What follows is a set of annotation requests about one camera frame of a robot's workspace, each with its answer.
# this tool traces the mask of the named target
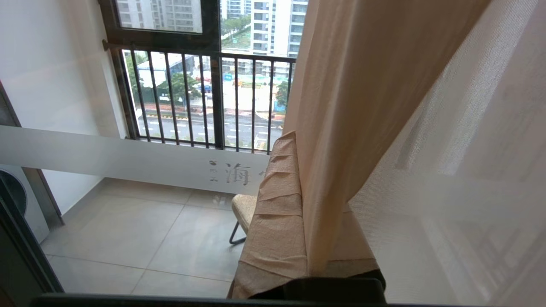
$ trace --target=tree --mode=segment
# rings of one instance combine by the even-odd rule
[[[283,81],[278,86],[277,94],[275,95],[275,98],[277,98],[277,105],[286,107],[286,104],[288,102],[288,82]]]
[[[194,86],[201,83],[191,76],[187,76],[188,79],[188,91],[189,100],[201,98],[201,91]],[[182,104],[186,104],[186,88],[184,87],[184,74],[175,73],[171,75],[171,85],[173,86],[173,100],[175,104],[180,104],[179,98],[182,98]],[[169,89],[169,83],[167,81],[157,86],[158,88]]]
[[[139,55],[135,52],[135,60],[136,65],[139,65],[141,63],[146,62],[146,58],[142,55]],[[133,58],[131,57],[131,53],[125,52],[125,62],[127,63],[127,70],[129,71],[129,82],[131,83],[131,90],[133,91],[133,97],[138,97],[138,88],[137,88],[137,76],[135,75],[135,70],[133,66]],[[142,87],[142,83],[144,80],[142,78],[139,78],[140,80],[140,87]]]

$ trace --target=cushion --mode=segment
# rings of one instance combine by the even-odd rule
[[[237,220],[245,233],[248,232],[248,228],[250,227],[250,222],[252,221],[252,216],[254,215],[254,209],[256,208],[256,201],[256,196],[238,194],[233,197],[233,213],[235,214],[235,217],[237,217]]]

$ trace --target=white sheer curtain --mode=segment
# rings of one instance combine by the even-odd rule
[[[351,208],[390,303],[546,299],[546,1],[493,1]]]

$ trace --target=gray floor tile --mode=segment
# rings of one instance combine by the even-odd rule
[[[101,195],[53,231],[42,248],[50,255],[146,268],[182,207]]]
[[[143,269],[53,256],[49,260],[67,293],[130,294]]]
[[[186,204],[206,208],[215,208],[222,210],[232,209],[232,198],[235,194],[220,192],[193,190]]]
[[[235,222],[231,211],[185,206],[148,268],[231,281],[242,250],[228,241]]]
[[[188,201],[192,189],[109,178],[104,184],[102,192],[109,195],[184,205]]]
[[[133,294],[225,298],[229,282],[147,270]]]

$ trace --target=white building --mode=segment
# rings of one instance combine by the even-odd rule
[[[220,15],[222,19],[239,18],[250,15],[252,12],[252,0],[221,0]]]
[[[307,0],[252,0],[252,53],[297,57],[306,12]]]
[[[202,33],[200,0],[117,0],[122,27]]]

